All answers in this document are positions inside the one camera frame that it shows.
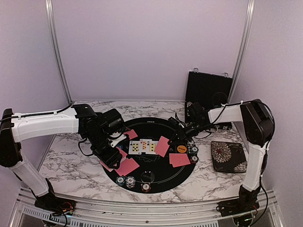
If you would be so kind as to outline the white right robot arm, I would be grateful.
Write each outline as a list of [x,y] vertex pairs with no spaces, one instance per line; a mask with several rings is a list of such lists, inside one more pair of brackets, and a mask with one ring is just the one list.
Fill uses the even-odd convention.
[[239,212],[246,211],[256,201],[260,192],[260,181],[267,164],[267,151],[275,132],[276,124],[270,108],[261,100],[254,99],[202,110],[188,125],[183,125],[175,117],[170,117],[169,122],[175,127],[175,132],[168,141],[170,145],[189,141],[216,123],[243,124],[249,158],[246,175],[239,189],[239,198],[235,200],[234,207]]

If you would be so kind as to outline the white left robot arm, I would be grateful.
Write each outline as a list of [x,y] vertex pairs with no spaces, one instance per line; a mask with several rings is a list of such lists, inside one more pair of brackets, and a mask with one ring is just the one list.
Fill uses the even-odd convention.
[[105,166],[118,169],[123,156],[116,145],[126,139],[125,130],[124,120],[116,109],[96,113],[88,104],[28,114],[6,109],[0,121],[0,165],[10,169],[26,184],[38,203],[56,210],[64,201],[55,196],[49,180],[22,155],[21,142],[48,135],[77,133],[84,141],[90,142],[92,155]]

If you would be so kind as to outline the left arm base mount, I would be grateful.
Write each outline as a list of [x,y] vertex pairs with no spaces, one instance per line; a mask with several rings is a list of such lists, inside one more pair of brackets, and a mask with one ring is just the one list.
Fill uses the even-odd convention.
[[36,196],[33,192],[36,201],[35,206],[41,209],[52,211],[55,214],[72,214],[76,205],[75,200],[70,200],[62,197],[57,197],[53,189],[49,189],[48,193],[43,196]]

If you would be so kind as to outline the clear round dealer button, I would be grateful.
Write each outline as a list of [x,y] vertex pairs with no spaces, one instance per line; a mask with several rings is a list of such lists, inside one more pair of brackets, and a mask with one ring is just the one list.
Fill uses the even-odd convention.
[[153,183],[155,180],[155,175],[151,171],[145,171],[141,174],[141,181],[143,183]]

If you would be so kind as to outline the orange big blind button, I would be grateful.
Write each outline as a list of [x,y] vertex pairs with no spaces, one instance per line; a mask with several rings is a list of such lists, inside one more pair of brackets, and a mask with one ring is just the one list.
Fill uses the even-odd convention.
[[179,146],[177,146],[177,152],[181,153],[181,154],[186,153],[187,152],[187,147],[184,146],[184,145],[179,145]]

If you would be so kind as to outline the red playing card deck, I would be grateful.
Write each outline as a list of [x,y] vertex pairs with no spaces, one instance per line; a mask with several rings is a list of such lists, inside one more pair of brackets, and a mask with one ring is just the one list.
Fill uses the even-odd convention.
[[101,165],[108,171],[116,170],[120,167],[120,165],[126,160],[127,153],[120,149],[119,147],[115,148],[116,151],[119,151],[120,155],[114,156],[109,163],[105,163],[100,160]]

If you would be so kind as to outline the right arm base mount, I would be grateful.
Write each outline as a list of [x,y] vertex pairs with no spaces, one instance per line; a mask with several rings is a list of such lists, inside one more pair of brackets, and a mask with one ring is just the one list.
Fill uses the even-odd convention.
[[229,215],[257,210],[258,208],[259,202],[257,197],[240,195],[237,199],[219,202],[217,204],[216,210],[220,212],[222,217],[226,217]]

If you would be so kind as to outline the dealt red card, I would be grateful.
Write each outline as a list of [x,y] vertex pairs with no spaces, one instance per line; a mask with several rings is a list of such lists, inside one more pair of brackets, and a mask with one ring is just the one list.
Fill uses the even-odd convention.
[[161,136],[156,145],[155,153],[160,155],[161,157],[165,157],[168,149],[169,149],[169,139],[167,139],[164,136]]
[[115,170],[119,176],[126,176],[131,172],[131,169],[119,168]]
[[132,140],[132,139],[138,137],[137,133],[134,130],[126,131],[126,132],[124,132],[124,135],[127,135],[129,140]]
[[139,167],[139,164],[133,159],[126,159],[120,164],[120,168],[131,169],[131,171],[136,170]]
[[173,167],[180,167],[180,166],[186,166],[190,165],[191,162],[187,156],[187,154],[183,153],[170,153],[169,154],[169,163]]

